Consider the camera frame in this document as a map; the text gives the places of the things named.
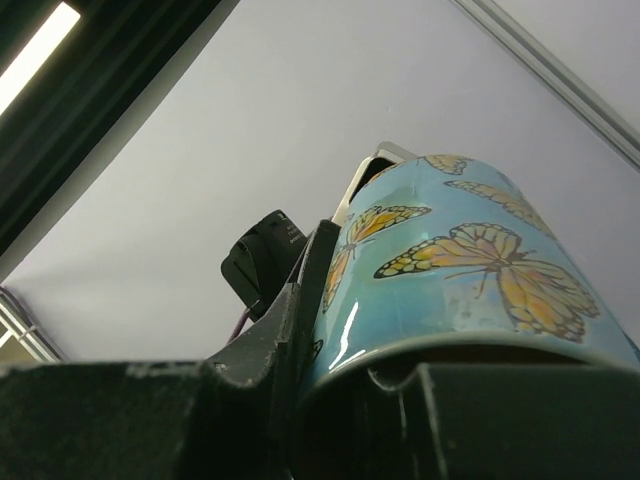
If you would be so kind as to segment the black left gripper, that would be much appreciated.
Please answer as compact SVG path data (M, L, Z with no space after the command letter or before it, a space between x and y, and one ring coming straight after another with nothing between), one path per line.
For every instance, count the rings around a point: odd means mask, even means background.
M340 227L323 219L306 246L305 234L282 211L275 210L245 232L221 263L221 273L252 321L272 305L304 247L296 278L298 318L314 320L319 310Z

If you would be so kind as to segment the blue butterfly mug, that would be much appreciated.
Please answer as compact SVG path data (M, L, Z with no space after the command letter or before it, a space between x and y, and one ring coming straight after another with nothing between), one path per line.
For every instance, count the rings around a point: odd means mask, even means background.
M294 476L357 479L361 383L420 363L639 376L637 347L519 189L455 156L391 166L353 198L315 319Z

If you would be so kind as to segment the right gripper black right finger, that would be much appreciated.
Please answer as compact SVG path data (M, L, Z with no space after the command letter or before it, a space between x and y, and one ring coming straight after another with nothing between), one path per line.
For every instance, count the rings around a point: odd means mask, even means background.
M357 479L635 479L639 376L588 366L369 372L355 400Z

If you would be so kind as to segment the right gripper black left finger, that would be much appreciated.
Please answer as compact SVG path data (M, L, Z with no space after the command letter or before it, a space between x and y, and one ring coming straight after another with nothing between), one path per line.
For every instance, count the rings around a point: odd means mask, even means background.
M286 479L300 291L200 361L1 371L5 479Z

